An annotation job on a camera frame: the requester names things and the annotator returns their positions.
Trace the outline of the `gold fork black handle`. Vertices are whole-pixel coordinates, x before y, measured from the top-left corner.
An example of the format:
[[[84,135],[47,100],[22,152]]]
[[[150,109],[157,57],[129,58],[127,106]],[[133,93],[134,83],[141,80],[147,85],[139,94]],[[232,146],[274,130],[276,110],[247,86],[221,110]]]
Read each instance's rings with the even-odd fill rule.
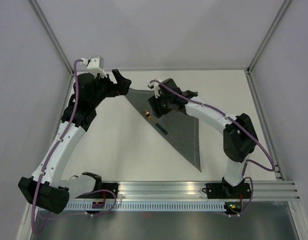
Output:
[[[150,114],[148,110],[144,110],[144,115],[151,120],[154,125],[165,135],[168,134],[168,132],[153,118],[153,116]]]

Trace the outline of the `grey cloth napkin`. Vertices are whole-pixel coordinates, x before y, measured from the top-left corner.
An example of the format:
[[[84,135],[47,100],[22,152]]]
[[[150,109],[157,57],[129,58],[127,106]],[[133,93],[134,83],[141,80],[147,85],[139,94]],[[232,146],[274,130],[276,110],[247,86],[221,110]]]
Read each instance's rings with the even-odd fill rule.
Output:
[[[154,96],[150,90],[130,89],[126,98],[142,117],[167,141],[168,145],[176,150],[198,171],[201,171],[199,149],[199,121],[177,111],[171,111],[160,118],[154,116],[148,99]],[[163,134],[154,123],[144,115],[148,110],[153,118],[168,132]]]

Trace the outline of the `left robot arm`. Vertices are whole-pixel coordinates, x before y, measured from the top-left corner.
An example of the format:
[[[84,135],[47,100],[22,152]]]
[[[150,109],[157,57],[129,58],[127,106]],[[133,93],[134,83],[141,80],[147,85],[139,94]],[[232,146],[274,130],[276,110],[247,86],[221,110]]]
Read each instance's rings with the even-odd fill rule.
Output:
[[[67,203],[86,193],[92,198],[102,195],[101,176],[84,172],[63,181],[65,167],[77,144],[87,133],[96,117],[96,108],[106,98],[127,95],[132,81],[119,70],[112,70],[116,82],[109,75],[81,73],[73,84],[74,94],[63,112],[58,133],[39,167],[31,177],[22,177],[18,187],[28,203],[54,214],[61,213]]]

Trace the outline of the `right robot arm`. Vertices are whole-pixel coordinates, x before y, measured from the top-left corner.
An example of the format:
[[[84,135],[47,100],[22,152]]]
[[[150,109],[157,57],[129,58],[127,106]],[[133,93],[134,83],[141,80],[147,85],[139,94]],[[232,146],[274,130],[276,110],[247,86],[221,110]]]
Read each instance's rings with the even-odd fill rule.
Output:
[[[181,91],[171,78],[163,82],[151,80],[148,87],[154,91],[148,102],[155,117],[160,118],[171,111],[181,112],[206,123],[223,136],[223,151],[228,163],[222,178],[222,192],[227,198],[237,195],[244,183],[247,157],[255,150],[258,140],[251,118],[245,113],[227,114],[208,105],[197,92]]]

